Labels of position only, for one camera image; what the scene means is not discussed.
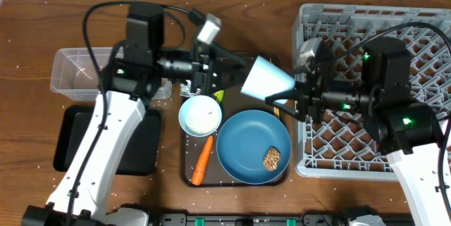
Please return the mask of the orange carrot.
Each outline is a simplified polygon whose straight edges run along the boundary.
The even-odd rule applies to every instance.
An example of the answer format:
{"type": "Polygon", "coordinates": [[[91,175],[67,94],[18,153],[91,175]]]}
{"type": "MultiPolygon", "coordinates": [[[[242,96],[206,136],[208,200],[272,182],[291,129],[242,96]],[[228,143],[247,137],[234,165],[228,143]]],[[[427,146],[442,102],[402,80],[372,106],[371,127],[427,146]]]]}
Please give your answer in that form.
{"type": "Polygon", "coordinates": [[[192,184],[195,186],[199,186],[204,179],[204,175],[206,172],[206,167],[209,162],[209,157],[211,154],[212,147],[214,145],[214,136],[210,135],[205,142],[205,145],[198,157],[196,166],[194,168],[192,174],[192,184]]]}

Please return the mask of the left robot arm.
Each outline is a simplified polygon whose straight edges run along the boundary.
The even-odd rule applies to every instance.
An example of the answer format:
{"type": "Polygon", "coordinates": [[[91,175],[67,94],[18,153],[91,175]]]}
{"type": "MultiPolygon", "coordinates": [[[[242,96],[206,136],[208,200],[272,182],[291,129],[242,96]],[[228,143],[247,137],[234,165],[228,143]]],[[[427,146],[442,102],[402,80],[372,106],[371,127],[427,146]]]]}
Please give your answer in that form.
{"type": "Polygon", "coordinates": [[[108,63],[96,67],[99,94],[89,126],[60,184],[42,208],[29,206],[24,225],[152,225],[149,211],[125,205],[109,213],[113,178],[128,142],[142,122],[162,79],[188,80],[193,92],[209,96],[244,80],[246,62],[219,64],[228,52],[215,43],[221,21],[197,9],[187,11],[196,26],[192,47],[164,46],[164,18],[175,7],[129,1],[126,37],[112,48],[108,63]]]}

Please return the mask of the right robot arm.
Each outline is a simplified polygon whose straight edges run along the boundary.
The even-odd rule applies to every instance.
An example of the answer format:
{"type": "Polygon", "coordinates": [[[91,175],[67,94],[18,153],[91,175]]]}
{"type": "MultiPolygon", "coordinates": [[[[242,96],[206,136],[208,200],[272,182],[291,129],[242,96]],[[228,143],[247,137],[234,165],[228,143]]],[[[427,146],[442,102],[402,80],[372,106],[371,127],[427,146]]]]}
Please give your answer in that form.
{"type": "Polygon", "coordinates": [[[325,111],[358,113],[360,127],[377,142],[402,186],[416,225],[450,224],[450,169],[445,152],[450,128],[433,109],[414,99],[409,82],[411,54],[392,37],[363,46],[360,80],[333,78],[336,55],[319,38],[303,43],[293,88],[265,102],[301,122],[323,120],[325,111]]]}

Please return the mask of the light blue rice bowl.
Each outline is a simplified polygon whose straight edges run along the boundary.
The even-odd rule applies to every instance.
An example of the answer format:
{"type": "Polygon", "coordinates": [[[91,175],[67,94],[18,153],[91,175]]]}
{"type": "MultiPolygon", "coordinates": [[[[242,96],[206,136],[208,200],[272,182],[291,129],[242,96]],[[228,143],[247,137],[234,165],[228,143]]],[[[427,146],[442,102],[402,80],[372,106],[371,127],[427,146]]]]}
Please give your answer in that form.
{"type": "Polygon", "coordinates": [[[219,104],[209,96],[194,96],[180,107],[178,120],[185,133],[205,137],[218,129],[222,121],[219,104]]]}

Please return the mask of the light blue cup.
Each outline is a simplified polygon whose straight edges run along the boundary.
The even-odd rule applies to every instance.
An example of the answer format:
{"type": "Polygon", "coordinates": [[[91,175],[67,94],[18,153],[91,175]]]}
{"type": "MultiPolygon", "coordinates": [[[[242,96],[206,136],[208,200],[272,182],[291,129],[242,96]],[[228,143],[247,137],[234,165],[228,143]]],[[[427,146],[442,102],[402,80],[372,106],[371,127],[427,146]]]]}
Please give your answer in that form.
{"type": "Polygon", "coordinates": [[[295,87],[295,79],[265,58],[258,56],[242,86],[241,93],[260,101],[295,87]]]}

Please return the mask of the green foil snack wrapper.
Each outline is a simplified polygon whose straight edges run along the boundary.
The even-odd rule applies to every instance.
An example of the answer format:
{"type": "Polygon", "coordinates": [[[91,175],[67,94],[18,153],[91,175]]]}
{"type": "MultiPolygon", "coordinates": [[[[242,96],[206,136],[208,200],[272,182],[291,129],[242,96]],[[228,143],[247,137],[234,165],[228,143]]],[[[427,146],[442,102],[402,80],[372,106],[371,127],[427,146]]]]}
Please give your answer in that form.
{"type": "MultiPolygon", "coordinates": [[[[191,81],[190,80],[183,80],[180,83],[180,95],[186,98],[191,98],[194,96],[200,95],[201,89],[198,89],[196,92],[191,92],[191,81]]],[[[225,91],[219,90],[217,92],[214,92],[210,97],[214,99],[218,104],[221,104],[223,100],[225,91]]]]}

